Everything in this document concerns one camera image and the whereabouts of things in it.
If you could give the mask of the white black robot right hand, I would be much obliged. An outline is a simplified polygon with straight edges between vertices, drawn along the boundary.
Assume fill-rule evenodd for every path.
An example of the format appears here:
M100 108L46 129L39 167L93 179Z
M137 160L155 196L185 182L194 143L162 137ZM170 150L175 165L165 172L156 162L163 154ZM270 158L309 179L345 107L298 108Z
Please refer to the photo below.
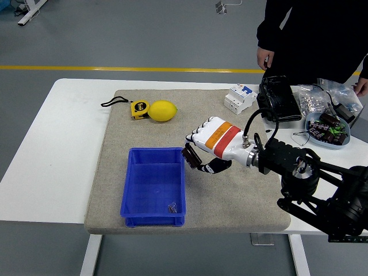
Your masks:
M210 117L191 134L186 136L186 145L182 154L192 168L216 174L230 168L232 161L246 167L252 167L255 156L255 143L244 142L244 131L219 117ZM202 164L190 143L215 156L207 164Z

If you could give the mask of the person's right hand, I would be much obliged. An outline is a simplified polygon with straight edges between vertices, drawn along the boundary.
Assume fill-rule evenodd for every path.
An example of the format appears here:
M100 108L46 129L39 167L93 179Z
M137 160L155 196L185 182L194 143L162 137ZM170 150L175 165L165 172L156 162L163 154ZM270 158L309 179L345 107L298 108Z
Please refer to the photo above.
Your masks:
M274 54L275 54L274 51L269 51L261 47L258 47L256 52L256 59L258 66L262 70L266 71L272 65Z

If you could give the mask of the person's left hand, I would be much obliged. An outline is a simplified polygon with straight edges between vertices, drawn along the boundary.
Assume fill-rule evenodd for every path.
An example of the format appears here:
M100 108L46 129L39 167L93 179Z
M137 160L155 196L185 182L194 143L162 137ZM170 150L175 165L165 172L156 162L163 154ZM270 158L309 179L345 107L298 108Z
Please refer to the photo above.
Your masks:
M357 83L353 85L353 90L357 97L364 97L368 93L368 79L359 77Z

